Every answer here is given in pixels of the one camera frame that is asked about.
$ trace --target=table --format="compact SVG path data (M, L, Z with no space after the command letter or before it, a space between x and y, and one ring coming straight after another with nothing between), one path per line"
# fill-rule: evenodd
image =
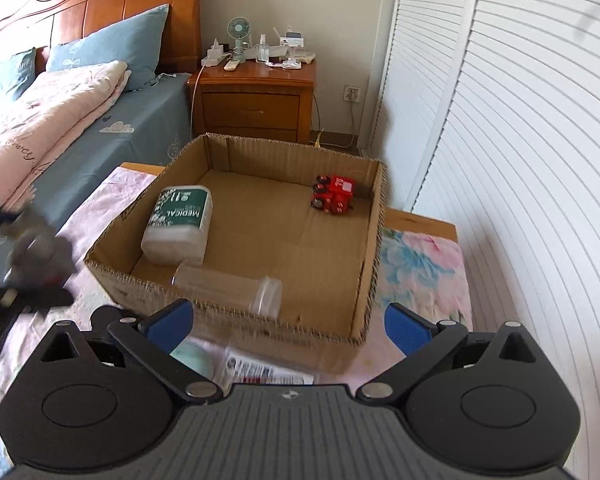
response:
M159 175L164 169L162 166L150 166L148 164L136 164L134 162L125 162L122 164L127 170L140 171L141 173L149 173ZM456 226L427 218L426 216L414 215L397 209L387 208L384 210L384 226L397 231L410 231L412 233L425 233L431 236L439 236L447 238L455 242L458 241L458 233Z
M316 76L315 61L299 70L272 68L248 60L234 71L224 62L189 78L193 134L213 131L239 137L308 143Z

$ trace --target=nightstand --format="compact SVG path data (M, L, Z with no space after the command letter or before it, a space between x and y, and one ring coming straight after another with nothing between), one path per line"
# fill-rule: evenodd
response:
M189 94L198 74L187 82ZM248 60L233 72L224 62L205 67L194 99L193 134L309 142L315 61L300 70Z

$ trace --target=white plastic bottle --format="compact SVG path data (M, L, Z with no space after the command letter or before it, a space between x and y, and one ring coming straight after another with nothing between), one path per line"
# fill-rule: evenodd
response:
M213 202L204 186L172 186L160 193L142 237L144 256L156 265L202 263Z
M269 62L269 45L267 44L267 35L260 35L260 44L258 45L258 61Z

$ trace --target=clear plastic cup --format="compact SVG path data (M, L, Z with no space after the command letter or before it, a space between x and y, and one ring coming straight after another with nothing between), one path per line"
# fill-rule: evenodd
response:
M265 276L259 280L235 276L183 262L171 281L199 301L276 319L282 303L282 282Z

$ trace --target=green label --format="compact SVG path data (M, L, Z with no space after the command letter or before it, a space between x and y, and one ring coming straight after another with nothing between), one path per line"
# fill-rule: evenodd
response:
M167 189L160 193L150 226L193 225L200 227L206 203L204 189Z

